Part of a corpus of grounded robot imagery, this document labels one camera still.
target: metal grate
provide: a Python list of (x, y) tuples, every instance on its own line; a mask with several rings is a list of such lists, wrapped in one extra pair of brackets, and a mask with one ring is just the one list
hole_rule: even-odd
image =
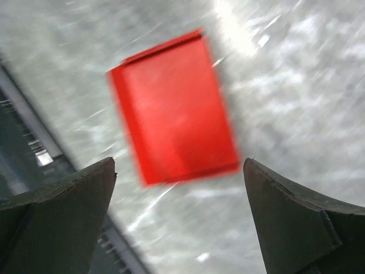
[[(29, 150), (28, 152), (31, 155), (27, 157), (20, 155), (25, 154), (25, 150), (17, 150), (16, 147), (20, 145), (17, 142), (8, 142), (11, 147), (6, 147), (7, 153), (4, 155), (0, 149), (0, 182), (5, 180), (7, 183), (7, 187), (4, 189), (0, 187), (0, 198), (7, 197), (11, 193), (15, 195), (44, 184), (52, 183), (76, 171), (76, 168), (66, 157), (51, 132), (10, 76), (4, 64), (4, 61), (0, 58), (0, 108), (5, 110), (5, 116), (9, 115), (13, 121), (5, 127), (12, 130), (13, 134), (14, 131), (18, 133), (16, 134), (17, 140), (22, 143), (23, 148)], [(41, 180), (36, 177), (31, 178), (34, 179), (34, 182), (30, 184), (29, 176), (25, 176), (22, 170), (15, 170), (14, 167), (16, 165), (7, 164), (9, 153), (23, 158), (26, 166), (28, 162), (29, 166), (31, 166), (31, 162), (36, 158), (38, 168), (32, 170), (32, 175), (35, 177), (35, 173), (41, 174)], [(22, 178), (28, 178), (28, 181), (25, 182)], [(22, 184), (22, 189), (19, 189), (19, 183)], [(91, 264), (90, 274), (121, 273), (149, 274), (150, 272), (140, 261), (138, 255), (135, 254), (109, 216), (106, 216), (103, 232), (99, 236)]]

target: concrete floor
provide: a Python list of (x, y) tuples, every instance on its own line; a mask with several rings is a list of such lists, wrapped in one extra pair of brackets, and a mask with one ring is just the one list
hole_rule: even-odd
[(365, 206), (361, 0), (1, 0), (0, 46), (79, 167), (113, 156), (110, 212), (160, 274), (265, 273), (242, 174), (141, 189), (105, 72), (203, 26), (241, 156)]

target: red block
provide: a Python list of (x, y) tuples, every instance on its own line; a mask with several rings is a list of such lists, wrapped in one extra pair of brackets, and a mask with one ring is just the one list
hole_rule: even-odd
[(146, 186), (238, 170), (200, 30), (130, 57), (109, 75)]

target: red box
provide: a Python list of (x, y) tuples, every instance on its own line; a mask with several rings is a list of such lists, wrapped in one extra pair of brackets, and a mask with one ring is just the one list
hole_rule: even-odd
[(109, 75), (145, 185), (238, 170), (200, 30), (130, 57)]

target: gray floor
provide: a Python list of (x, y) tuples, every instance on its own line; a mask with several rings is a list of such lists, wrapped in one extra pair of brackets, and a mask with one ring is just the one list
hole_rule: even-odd
[(203, 26), (242, 158), (365, 206), (361, 0), (1, 0), (0, 45), (79, 167), (114, 156), (111, 213), (156, 273), (265, 273), (242, 174), (141, 189), (104, 73)]

